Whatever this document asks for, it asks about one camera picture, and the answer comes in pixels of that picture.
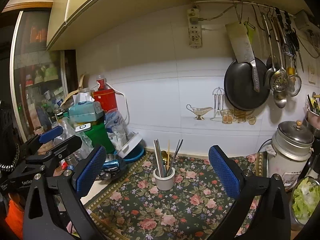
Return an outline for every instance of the blue bowl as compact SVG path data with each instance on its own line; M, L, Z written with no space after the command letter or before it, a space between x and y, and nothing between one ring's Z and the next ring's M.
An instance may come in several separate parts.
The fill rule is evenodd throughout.
M137 161L138 159L141 158L143 153L144 153L144 148L141 146L141 144L138 144L131 152L129 152L129 154L126 157L124 157L123 160L126 163L135 162L135 161Z

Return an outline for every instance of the green vegetable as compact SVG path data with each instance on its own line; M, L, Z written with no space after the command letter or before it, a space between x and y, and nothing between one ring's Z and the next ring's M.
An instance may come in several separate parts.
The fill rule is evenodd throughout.
M294 215L302 224L306 224L320 200L320 186L305 178L294 190L292 208Z

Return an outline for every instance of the blue gripper pad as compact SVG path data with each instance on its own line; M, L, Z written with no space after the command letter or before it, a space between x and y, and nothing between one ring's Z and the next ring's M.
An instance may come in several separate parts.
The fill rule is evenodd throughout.
M242 170L224 154L218 145L214 145L209 150L209 161L217 173L227 195L238 198L243 184Z
M44 134L41 134L39 136L39 143L47 143L56 138L57 136L61 135L63 133L62 126L56 126L55 128L45 132Z
M106 160L106 149L103 146L95 147L89 156L75 167L72 177L72 186L79 198L86 196L94 183L102 165Z

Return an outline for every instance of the black frying pan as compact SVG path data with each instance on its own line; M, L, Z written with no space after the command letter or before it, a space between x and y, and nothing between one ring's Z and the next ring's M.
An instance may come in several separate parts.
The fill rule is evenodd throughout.
M259 82L267 72L266 65L255 57ZM249 63L238 63L236 60L228 67L224 76L224 91L229 102L237 109L251 111L261 106L269 96L269 89L260 86L260 92L253 90L252 67Z

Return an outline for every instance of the floral tablecloth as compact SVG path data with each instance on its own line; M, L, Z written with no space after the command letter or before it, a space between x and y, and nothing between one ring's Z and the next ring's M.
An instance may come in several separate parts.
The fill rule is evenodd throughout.
M257 153L233 158L241 169L265 176L266 156ZM233 204L209 160L176 158L175 185L160 191L153 178L154 152L145 151L118 181L109 184L86 204L93 221L114 240L204 240ZM258 198L238 234L248 228Z

